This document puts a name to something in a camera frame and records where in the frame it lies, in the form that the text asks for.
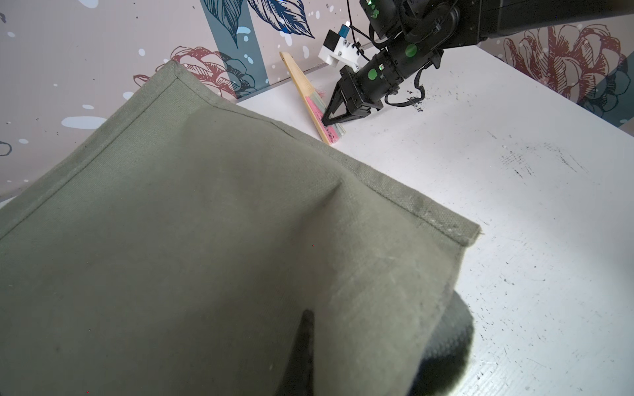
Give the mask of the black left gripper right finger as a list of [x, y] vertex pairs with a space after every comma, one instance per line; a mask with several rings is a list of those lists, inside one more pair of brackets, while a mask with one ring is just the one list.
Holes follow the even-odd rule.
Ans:
[[472, 313], [453, 293], [419, 363], [409, 395], [447, 395], [464, 375], [474, 337]]

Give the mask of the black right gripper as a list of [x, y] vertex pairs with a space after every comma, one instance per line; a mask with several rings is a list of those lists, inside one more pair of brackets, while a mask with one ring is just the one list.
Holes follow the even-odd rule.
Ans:
[[[324, 126], [360, 120], [380, 110], [385, 104], [409, 107], [425, 99], [420, 83], [422, 71], [436, 65], [436, 51], [416, 44], [388, 46], [373, 56], [358, 72], [343, 71], [335, 85], [329, 104], [322, 115]], [[401, 84], [414, 76], [419, 96], [405, 102], [392, 102], [389, 96], [398, 93]]]

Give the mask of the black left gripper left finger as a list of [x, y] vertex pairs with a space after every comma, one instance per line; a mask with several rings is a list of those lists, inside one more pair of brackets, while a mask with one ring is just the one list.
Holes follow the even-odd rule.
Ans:
[[277, 396], [314, 395], [315, 315], [311, 310], [302, 313]]

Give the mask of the pink wooden folding fan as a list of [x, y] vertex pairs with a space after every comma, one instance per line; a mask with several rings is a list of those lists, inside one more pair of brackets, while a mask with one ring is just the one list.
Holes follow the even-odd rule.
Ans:
[[327, 145], [333, 145], [339, 142], [345, 134], [343, 127], [340, 124], [324, 124], [322, 118], [325, 114], [326, 105], [323, 98], [289, 53], [280, 52], [279, 55], [309, 112], [310, 118], [321, 140]]

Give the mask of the green canvas tote bag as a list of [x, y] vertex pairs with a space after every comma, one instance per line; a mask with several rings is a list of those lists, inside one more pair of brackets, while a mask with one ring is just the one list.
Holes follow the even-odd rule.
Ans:
[[480, 226], [170, 62], [1, 211], [4, 395], [409, 395]]

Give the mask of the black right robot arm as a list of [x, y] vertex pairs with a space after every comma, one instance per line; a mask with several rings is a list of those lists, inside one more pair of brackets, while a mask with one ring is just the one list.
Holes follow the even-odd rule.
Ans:
[[362, 1], [379, 51], [361, 69], [341, 69], [322, 116], [329, 126], [370, 115], [409, 77], [439, 67], [446, 49], [531, 28], [631, 14], [631, 1]]

